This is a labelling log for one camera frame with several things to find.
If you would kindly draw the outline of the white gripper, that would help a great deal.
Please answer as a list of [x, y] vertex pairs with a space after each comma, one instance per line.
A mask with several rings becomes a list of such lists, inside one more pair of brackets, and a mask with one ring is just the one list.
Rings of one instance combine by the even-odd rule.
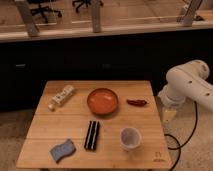
[[158, 93], [158, 97], [165, 106], [163, 108], [164, 122], [170, 122], [177, 113], [177, 110], [173, 108], [180, 108], [186, 100], [186, 97], [183, 94], [173, 89], [169, 85], [165, 85], [163, 87], [163, 89]]

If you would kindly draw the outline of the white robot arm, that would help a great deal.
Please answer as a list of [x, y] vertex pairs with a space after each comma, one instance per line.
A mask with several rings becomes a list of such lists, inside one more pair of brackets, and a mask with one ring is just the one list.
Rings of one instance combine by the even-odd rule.
[[202, 60], [192, 60], [167, 71], [167, 84], [158, 93], [163, 122], [171, 121], [187, 98], [213, 112], [213, 85], [206, 81], [209, 74], [209, 66]]

